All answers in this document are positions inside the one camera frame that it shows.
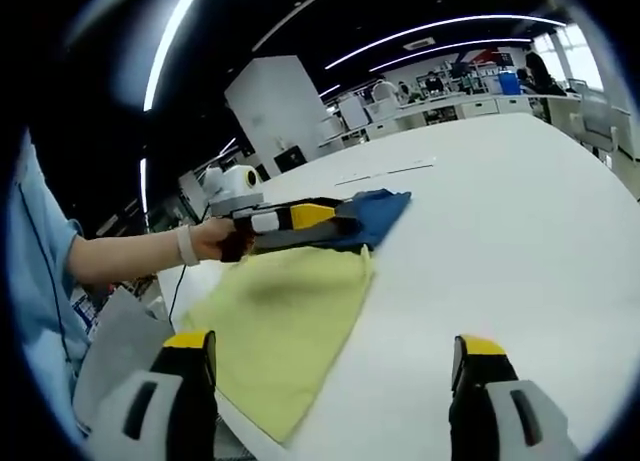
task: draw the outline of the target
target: black ceiling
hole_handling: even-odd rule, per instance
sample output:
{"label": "black ceiling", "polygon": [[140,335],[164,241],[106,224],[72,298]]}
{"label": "black ceiling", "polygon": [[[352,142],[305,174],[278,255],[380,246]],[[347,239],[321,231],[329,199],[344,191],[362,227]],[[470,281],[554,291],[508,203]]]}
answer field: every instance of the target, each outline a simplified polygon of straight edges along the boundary
{"label": "black ceiling", "polygon": [[[318,0],[252,53],[254,44],[303,1],[196,0],[171,47],[154,109],[147,113],[141,109],[143,90],[129,93],[131,99],[124,102],[114,94],[114,70],[130,48],[123,39],[140,23],[153,22],[150,7],[158,0],[129,0],[67,50],[41,88],[34,137],[43,169],[68,215],[92,231],[137,197],[143,156],[153,204],[176,188],[180,174],[215,156],[231,137],[244,142],[224,105],[224,89],[253,56],[298,55],[322,91],[370,79],[371,67],[406,54],[402,45],[426,36],[443,45],[534,36],[549,28],[520,21],[450,25],[324,69],[356,48],[418,25],[474,14],[563,19],[546,0]],[[148,71],[140,70],[134,81],[140,77],[144,82],[134,84],[146,86]]]}

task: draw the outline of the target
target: white table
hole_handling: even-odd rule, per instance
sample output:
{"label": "white table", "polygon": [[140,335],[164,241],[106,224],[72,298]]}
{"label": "white table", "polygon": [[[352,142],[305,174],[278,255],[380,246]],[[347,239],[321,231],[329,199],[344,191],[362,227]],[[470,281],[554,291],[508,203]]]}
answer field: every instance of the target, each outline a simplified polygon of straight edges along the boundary
{"label": "white table", "polygon": [[[420,161],[435,166],[335,186]],[[570,138],[523,114],[399,133],[263,185],[268,201],[382,187],[409,190],[412,202],[375,252],[362,313],[308,415],[280,446],[220,396],[231,429],[267,461],[449,459],[453,340],[473,333],[498,341],[521,379],[566,413],[577,446],[591,448],[640,361],[631,194]],[[188,270],[176,313],[219,269]]]}

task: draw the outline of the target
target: light blue shirt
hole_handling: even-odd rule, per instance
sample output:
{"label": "light blue shirt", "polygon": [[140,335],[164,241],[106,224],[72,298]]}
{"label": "light blue shirt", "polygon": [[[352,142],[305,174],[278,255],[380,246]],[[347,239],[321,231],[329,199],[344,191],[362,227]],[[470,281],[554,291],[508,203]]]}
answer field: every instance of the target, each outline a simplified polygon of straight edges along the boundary
{"label": "light blue shirt", "polygon": [[[73,280],[66,271],[69,249],[79,226],[65,218],[49,191],[28,137],[23,143],[10,187],[8,208],[9,249],[6,256],[9,290],[24,353],[51,410],[65,432],[79,444],[82,437],[71,399],[75,387],[74,372],[80,370],[89,340],[71,306],[69,296]],[[44,253],[38,245],[36,232]],[[47,264],[53,274],[53,285]],[[71,363],[66,362],[62,345],[54,289]]]}

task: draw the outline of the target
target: yellow cloth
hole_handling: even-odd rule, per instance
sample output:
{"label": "yellow cloth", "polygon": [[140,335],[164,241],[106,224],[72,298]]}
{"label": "yellow cloth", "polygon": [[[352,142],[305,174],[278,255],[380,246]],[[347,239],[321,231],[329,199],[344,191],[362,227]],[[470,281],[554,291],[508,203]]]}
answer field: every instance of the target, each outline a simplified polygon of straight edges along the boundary
{"label": "yellow cloth", "polygon": [[276,441],[304,417],[358,317],[369,252],[297,248],[249,257],[183,318],[216,332],[217,386]]}

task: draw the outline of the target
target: white pillar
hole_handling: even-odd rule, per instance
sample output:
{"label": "white pillar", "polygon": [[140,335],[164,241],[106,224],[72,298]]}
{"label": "white pillar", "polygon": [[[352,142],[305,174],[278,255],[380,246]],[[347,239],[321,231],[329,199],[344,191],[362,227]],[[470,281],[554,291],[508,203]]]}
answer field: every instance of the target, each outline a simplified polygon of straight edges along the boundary
{"label": "white pillar", "polygon": [[271,177],[274,157],[293,146],[307,161],[326,154],[318,125],[327,112],[297,56],[252,60],[224,94]]}
{"label": "white pillar", "polygon": [[573,78],[573,72],[571,71],[571,65],[569,64],[569,58],[567,58],[567,53],[564,51],[564,46],[562,46],[562,42],[560,41],[560,37],[557,32],[553,32],[549,34],[551,38],[551,43],[553,44],[553,49],[556,50],[558,55],[558,60],[560,61],[560,66],[562,67],[562,71],[564,72],[565,79]]}

